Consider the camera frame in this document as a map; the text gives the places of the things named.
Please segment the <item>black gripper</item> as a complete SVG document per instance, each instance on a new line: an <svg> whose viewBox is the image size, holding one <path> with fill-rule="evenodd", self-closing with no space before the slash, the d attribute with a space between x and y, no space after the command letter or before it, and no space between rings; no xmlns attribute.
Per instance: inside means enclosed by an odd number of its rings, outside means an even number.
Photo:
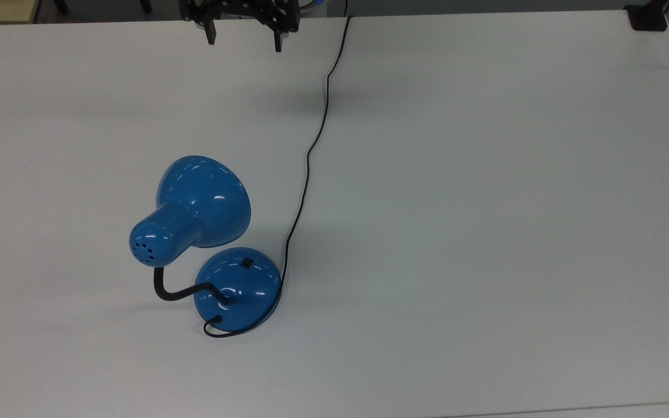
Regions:
<svg viewBox="0 0 669 418"><path fill-rule="evenodd" d="M274 34L275 50L282 51L282 38L298 32L300 26L299 1L180 1L179 12L183 21L192 21L201 28L209 45L215 45L214 22L220 12L226 15L256 18Z"/></svg>

